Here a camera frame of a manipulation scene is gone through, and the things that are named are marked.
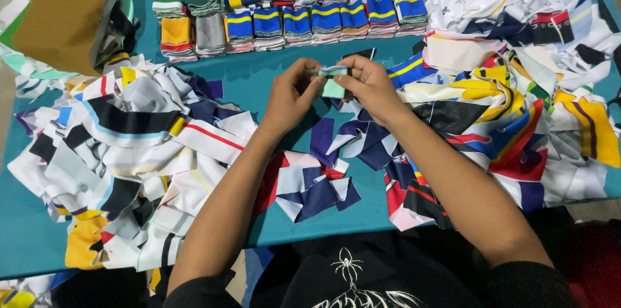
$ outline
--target teal tablecloth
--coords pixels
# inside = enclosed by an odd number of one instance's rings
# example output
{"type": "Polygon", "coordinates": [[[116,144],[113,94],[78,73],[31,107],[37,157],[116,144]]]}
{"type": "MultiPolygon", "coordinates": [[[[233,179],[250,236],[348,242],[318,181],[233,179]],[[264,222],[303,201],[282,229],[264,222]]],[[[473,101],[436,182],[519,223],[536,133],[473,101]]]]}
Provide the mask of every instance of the teal tablecloth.
{"type": "MultiPolygon", "coordinates": [[[[614,0],[604,0],[614,18],[619,19],[614,0]]],[[[159,27],[151,11],[151,0],[134,0],[135,15],[142,21],[138,31],[136,52],[155,63],[165,63],[159,52],[159,27]]],[[[412,45],[420,37],[402,37],[385,40],[355,40],[352,42],[300,47],[272,52],[252,52],[229,55],[196,62],[180,63],[176,66],[191,71],[208,80],[224,81],[224,102],[232,102],[244,110],[256,114],[261,120],[269,96],[272,79],[290,66],[299,57],[319,60],[324,65],[334,65],[342,55],[370,47],[377,48],[376,60],[385,66],[393,66],[412,55],[412,45]]],[[[595,87],[595,93],[606,99],[612,98],[621,80],[617,69],[595,87]]],[[[60,91],[45,93],[39,100],[29,104],[27,100],[15,100],[13,113],[32,107],[51,106],[60,91]]],[[[309,151],[310,125],[313,117],[335,118],[338,127],[350,119],[350,114],[340,114],[322,100],[315,101],[313,108],[302,125],[286,137],[282,148],[299,152],[309,151]]],[[[613,113],[617,121],[620,113],[613,113]]],[[[0,180],[4,185],[0,204],[0,278],[27,276],[43,272],[54,272],[65,268],[67,223],[52,223],[42,202],[22,186],[6,169],[30,142],[23,128],[11,119],[5,145],[0,180]]],[[[338,233],[353,233],[393,228],[388,220],[384,172],[374,172],[358,159],[347,159],[350,163],[348,176],[358,187],[362,200],[338,213],[335,207],[324,210],[300,224],[293,224],[274,203],[253,223],[248,245],[273,245],[290,241],[312,239],[338,233]]],[[[621,197],[621,171],[609,169],[606,179],[606,193],[610,197],[621,197]]]]}

